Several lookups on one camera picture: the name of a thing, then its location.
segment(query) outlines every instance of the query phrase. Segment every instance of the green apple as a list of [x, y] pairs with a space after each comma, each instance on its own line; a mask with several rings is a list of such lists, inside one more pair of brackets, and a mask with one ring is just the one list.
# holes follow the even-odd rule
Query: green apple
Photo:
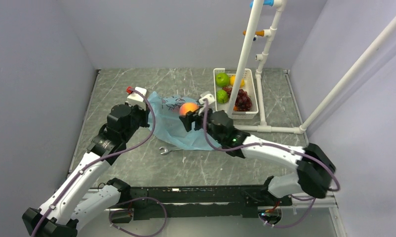
[[225, 90], [217, 90], [215, 96], [217, 98], [217, 102], [220, 104], [224, 104], [229, 101], [229, 96]]
[[224, 87], [230, 84], [230, 77], [226, 73], [219, 73], [215, 77], [215, 83], [219, 87]]

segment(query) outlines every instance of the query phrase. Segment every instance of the plastic bag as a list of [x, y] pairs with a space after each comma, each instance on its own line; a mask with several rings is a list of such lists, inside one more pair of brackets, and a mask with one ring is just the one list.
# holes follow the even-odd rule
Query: plastic bag
[[[203, 129], [198, 131], [192, 129], [186, 132], [183, 123], [179, 119], [181, 106], [187, 102], [198, 103], [196, 100], [180, 95], [160, 97], [155, 91], [149, 96], [148, 100], [156, 115], [154, 135], [157, 138], [183, 150], [213, 150], [205, 140]], [[153, 124], [151, 116], [149, 116], [149, 124], [149, 129], [151, 129]], [[208, 138], [214, 146], [219, 146], [210, 136]]]

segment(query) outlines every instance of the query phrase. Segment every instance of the orange valve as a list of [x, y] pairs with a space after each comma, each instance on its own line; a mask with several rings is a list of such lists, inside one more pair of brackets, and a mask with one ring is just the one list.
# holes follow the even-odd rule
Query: orange valve
[[194, 112], [197, 109], [199, 109], [199, 106], [197, 104], [192, 103], [192, 102], [185, 103], [179, 109], [179, 114], [185, 116], [187, 112], [189, 112], [189, 111]]
[[260, 37], [264, 37], [265, 36], [265, 32], [264, 31], [256, 31], [255, 35], [260, 36]]

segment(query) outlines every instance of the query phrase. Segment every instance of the robotic arm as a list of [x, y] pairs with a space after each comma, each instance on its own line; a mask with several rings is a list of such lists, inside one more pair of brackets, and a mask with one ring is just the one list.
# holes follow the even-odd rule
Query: robotic arm
[[[94, 196], [81, 202], [92, 184], [111, 167], [119, 155], [96, 161], [125, 150], [126, 143], [135, 131], [139, 127], [149, 126], [150, 110], [144, 100], [147, 91], [139, 87], [136, 87], [135, 91], [142, 96], [130, 93], [125, 104], [116, 105], [111, 109], [107, 123], [92, 139], [80, 164], [57, 192], [38, 209], [28, 208], [24, 213], [22, 218], [31, 236], [75, 237], [86, 223], [104, 209], [132, 199], [131, 187], [114, 178]], [[204, 105], [205, 100], [210, 106], [215, 102], [209, 92], [201, 95], [200, 104]], [[187, 131], [192, 129], [193, 122], [195, 130], [202, 129], [205, 123], [208, 135], [219, 142], [223, 149], [228, 149], [227, 154], [233, 157], [257, 158], [284, 165], [295, 171], [281, 177], [268, 177], [263, 188], [258, 190], [258, 198], [267, 203], [275, 203], [284, 196], [301, 192], [315, 198], [326, 196], [331, 176], [323, 167], [302, 156], [309, 154], [315, 157], [334, 173], [334, 165], [317, 145], [309, 144], [303, 148], [265, 141], [234, 128], [233, 120], [224, 111], [214, 112], [208, 109], [207, 114], [208, 119], [204, 121], [204, 107], [201, 106], [196, 111], [180, 116], [180, 120]]]

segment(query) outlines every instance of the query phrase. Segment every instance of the basket of fruit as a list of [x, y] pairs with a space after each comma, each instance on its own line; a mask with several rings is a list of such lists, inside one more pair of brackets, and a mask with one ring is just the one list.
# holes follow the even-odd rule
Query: basket of fruit
[[[236, 79], [235, 70], [231, 73], [224, 68], [214, 69], [214, 93], [217, 98], [215, 110], [227, 111], [232, 93], [233, 83]], [[244, 69], [243, 79], [236, 98], [232, 119], [252, 119], [259, 112], [256, 100], [255, 85], [253, 84], [252, 71]]]

